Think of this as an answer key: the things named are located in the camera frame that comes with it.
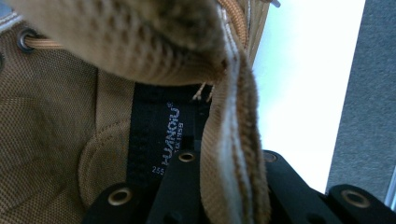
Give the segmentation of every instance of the tan fabric lining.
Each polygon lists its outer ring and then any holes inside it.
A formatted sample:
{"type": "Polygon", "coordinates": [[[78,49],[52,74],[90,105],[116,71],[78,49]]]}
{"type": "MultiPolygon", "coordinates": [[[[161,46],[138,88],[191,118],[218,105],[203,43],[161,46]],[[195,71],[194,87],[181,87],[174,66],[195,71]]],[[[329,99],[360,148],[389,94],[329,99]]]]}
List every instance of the tan fabric lining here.
{"type": "Polygon", "coordinates": [[[21,53],[23,27],[0,39],[0,222],[78,223],[125,178],[134,83],[64,50],[21,53]]]}

